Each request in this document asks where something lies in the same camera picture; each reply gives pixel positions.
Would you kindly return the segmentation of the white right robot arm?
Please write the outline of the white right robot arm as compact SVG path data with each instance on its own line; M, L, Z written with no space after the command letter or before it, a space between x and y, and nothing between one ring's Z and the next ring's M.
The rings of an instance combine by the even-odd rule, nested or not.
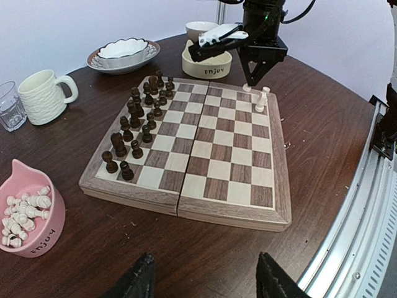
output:
M299 15L285 20L285 1L225 1L225 4L243 5L242 31L246 39L227 37L221 42L221 49L237 49L243 73L248 86L258 85L260 80L287 56L288 47L279 37L282 24L291 24L302 19L313 8L311 1Z

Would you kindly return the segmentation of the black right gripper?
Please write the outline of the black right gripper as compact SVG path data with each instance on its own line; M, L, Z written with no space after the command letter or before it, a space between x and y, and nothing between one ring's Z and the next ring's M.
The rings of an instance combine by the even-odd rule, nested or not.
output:
M248 86L258 85L261 79L287 55L287 46L280 37L266 41L255 40L238 48L238 54Z

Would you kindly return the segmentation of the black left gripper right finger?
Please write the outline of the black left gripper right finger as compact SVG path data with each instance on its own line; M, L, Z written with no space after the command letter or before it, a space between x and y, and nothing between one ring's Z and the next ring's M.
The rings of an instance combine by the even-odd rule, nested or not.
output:
M257 297L309 298L297 283L268 254L260 252L256 267Z

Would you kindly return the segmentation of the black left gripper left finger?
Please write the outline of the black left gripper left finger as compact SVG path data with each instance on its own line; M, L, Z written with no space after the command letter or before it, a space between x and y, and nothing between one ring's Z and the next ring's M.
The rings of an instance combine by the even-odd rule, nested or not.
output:
M116 297L154 297L155 261L144 253L117 281Z

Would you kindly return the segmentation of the white chess pawn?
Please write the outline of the white chess pawn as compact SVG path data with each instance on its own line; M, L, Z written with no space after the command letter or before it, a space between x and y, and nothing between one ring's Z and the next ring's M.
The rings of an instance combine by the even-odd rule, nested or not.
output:
M247 83L245 83L245 84L242 86L242 89L244 90L244 92L250 92L251 89L252 89L252 87L250 87Z

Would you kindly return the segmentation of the white chess knight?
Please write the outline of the white chess knight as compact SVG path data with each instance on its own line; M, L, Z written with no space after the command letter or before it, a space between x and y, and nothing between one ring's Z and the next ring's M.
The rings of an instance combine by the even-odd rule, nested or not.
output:
M270 88L264 86L261 91L261 95L256 102L255 111L256 112L264 112L265 106L267 105L268 98L267 96L270 94Z

